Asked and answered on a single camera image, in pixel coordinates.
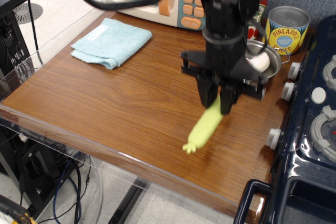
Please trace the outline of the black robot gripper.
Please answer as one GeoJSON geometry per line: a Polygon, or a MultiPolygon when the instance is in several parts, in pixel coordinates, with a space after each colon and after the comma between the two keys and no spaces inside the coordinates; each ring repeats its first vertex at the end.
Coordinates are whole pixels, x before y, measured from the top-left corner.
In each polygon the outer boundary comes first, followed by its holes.
{"type": "Polygon", "coordinates": [[[202,105],[209,108],[220,96],[221,114],[229,114],[241,94],[265,96],[267,78],[246,59],[247,38],[240,31],[232,36],[203,31],[205,50],[185,50],[181,71],[194,76],[202,105]]]}

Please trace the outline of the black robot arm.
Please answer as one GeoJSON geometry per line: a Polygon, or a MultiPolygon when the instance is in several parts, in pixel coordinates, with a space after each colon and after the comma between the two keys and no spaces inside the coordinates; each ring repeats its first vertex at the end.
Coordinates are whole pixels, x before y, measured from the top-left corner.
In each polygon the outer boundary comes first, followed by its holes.
{"type": "Polygon", "coordinates": [[[183,51],[182,72],[194,76],[201,103],[209,108],[220,99],[220,112],[229,114],[244,93],[262,99],[268,79],[246,59],[248,25],[259,0],[201,0],[205,51],[183,51]]]}

